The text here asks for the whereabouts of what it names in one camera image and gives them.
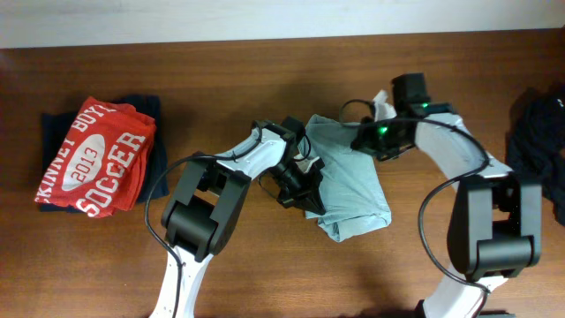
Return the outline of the light blue t-shirt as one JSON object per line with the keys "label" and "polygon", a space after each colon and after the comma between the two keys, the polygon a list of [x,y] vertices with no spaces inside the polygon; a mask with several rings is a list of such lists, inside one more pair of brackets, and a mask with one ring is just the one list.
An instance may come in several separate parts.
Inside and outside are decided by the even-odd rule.
{"label": "light blue t-shirt", "polygon": [[326,210],[322,216],[308,210],[305,217],[315,219],[335,242],[389,226],[392,212],[373,158],[350,147],[357,131],[320,115],[311,116],[305,129],[309,140],[299,151],[324,163],[319,192]]}

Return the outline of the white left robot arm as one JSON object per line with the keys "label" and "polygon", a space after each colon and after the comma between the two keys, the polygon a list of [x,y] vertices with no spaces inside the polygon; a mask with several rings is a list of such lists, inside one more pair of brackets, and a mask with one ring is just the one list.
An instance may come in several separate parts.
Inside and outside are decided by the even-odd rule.
{"label": "white left robot arm", "polygon": [[197,152],[178,160],[184,170],[162,213],[165,235],[157,242],[167,265],[155,317],[192,317],[199,289],[214,256],[230,240],[253,181],[268,174],[279,188],[275,200],[322,216],[320,196],[324,162],[299,154],[307,140],[304,124],[286,117],[252,124],[249,137],[219,155]]}

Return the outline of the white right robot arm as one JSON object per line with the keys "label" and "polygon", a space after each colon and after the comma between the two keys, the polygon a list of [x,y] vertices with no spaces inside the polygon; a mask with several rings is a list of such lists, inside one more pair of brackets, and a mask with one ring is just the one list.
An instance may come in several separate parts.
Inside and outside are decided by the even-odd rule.
{"label": "white right robot arm", "polygon": [[[445,176],[418,210],[418,235],[443,278],[419,301],[415,317],[485,317],[495,289],[541,255],[541,185],[490,155],[447,103],[422,102],[372,115],[355,125],[352,148],[380,161],[411,148],[428,155]],[[448,225],[449,265],[434,256],[424,216],[432,198],[452,187],[456,198]]]}

